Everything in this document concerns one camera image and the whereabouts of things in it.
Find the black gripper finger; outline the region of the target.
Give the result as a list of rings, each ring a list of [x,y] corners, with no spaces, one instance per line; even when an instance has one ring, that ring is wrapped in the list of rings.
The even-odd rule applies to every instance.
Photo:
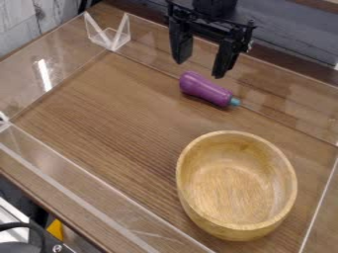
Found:
[[[181,64],[191,57],[192,33],[189,25],[175,19],[168,19],[168,38],[171,56],[177,64]]]
[[[235,41],[230,39],[223,39],[219,43],[219,48],[212,66],[212,76],[215,79],[223,78],[226,72],[232,69],[238,54],[239,50]]]

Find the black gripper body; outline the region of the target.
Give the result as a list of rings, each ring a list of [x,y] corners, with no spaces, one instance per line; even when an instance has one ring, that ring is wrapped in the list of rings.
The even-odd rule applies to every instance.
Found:
[[[238,0],[167,0],[169,19],[185,22],[192,35],[220,42],[223,38],[239,44],[239,51],[252,46],[255,21],[236,10]]]

